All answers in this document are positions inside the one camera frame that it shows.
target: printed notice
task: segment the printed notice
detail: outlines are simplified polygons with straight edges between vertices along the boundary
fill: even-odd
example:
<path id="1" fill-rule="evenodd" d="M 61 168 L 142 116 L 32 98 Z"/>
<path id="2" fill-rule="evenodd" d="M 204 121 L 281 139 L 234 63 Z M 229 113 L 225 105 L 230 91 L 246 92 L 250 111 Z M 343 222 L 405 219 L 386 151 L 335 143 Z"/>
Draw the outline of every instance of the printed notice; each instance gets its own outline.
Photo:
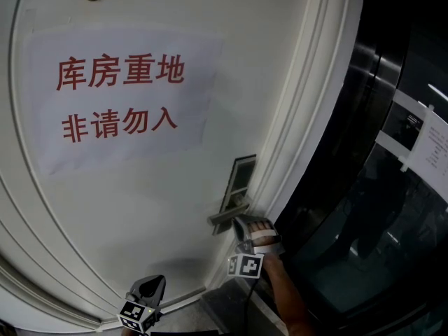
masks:
<path id="1" fill-rule="evenodd" d="M 448 202 L 448 124 L 428 112 L 408 164 Z"/>
<path id="2" fill-rule="evenodd" d="M 199 146 L 222 40 L 168 29 L 32 34 L 20 69 L 42 175 Z"/>

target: floor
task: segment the floor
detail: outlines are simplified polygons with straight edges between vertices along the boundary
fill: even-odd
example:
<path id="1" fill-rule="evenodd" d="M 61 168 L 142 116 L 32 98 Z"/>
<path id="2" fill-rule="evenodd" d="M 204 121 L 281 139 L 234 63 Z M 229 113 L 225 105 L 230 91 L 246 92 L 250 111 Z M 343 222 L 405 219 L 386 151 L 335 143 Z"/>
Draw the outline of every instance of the floor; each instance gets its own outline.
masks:
<path id="1" fill-rule="evenodd" d="M 120 336 L 121 328 L 114 328 L 112 330 L 105 330 L 99 334 L 95 333 L 78 333 L 78 334 L 64 334 L 66 336 Z M 148 330 L 148 335 L 151 331 L 158 331 L 164 333 L 191 333 L 194 331 L 210 331 L 219 330 L 218 326 L 211 320 L 208 314 L 201 308 L 200 304 L 195 302 L 180 310 L 174 311 L 168 315 L 163 316 L 152 328 Z M 45 334 L 39 332 L 31 332 L 26 330 L 17 330 L 17 336 L 54 336 L 54 334 Z"/>

